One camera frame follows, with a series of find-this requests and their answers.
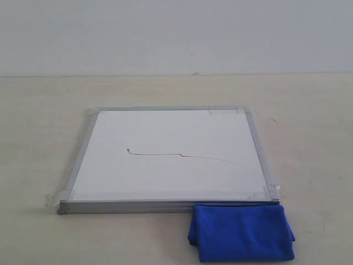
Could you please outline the blue microfiber cloth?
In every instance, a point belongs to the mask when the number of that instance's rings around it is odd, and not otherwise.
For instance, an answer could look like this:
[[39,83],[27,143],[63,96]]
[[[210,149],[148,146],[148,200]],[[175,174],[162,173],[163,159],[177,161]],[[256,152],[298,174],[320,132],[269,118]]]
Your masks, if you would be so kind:
[[197,205],[188,240],[198,248],[200,262],[275,262],[295,258],[296,238],[281,205]]

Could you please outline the white aluminium-framed whiteboard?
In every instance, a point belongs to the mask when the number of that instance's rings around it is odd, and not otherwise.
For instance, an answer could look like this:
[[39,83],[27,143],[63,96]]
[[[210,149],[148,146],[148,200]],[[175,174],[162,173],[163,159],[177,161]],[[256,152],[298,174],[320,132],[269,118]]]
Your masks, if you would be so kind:
[[60,215],[172,213],[249,200],[272,180],[253,115],[210,106],[99,108],[64,190]]

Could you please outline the clear tape back-right corner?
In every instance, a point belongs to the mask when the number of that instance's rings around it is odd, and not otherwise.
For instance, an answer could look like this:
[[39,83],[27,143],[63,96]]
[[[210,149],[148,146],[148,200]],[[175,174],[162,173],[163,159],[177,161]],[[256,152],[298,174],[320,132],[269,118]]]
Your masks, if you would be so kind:
[[251,109],[246,105],[213,105],[208,109],[210,115],[251,115]]

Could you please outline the clear tape back-left corner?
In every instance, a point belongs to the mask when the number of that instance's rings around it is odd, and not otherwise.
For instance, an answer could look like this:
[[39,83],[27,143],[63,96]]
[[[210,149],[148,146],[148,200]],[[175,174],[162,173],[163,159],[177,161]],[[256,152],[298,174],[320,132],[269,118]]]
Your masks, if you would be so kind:
[[83,111],[84,116],[91,116],[91,115],[96,115],[99,114],[100,109],[99,108],[88,108]]

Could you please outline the clear tape front-right corner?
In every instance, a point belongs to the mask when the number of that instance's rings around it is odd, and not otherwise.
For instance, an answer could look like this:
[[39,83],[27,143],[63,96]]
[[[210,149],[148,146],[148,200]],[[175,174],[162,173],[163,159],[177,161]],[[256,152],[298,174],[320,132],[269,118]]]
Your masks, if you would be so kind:
[[264,186],[262,191],[252,193],[248,199],[249,200],[259,200],[259,201],[280,201],[284,194],[284,188],[282,185],[271,184]]

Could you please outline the clear tape front-left corner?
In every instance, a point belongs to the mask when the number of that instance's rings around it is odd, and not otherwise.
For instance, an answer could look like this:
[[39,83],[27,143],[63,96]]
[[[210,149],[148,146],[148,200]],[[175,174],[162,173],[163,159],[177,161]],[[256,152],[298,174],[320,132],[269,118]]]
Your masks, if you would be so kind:
[[61,201],[71,200],[72,195],[74,194],[73,190],[61,190],[58,192],[53,192],[45,196],[46,207],[55,207],[60,204]]

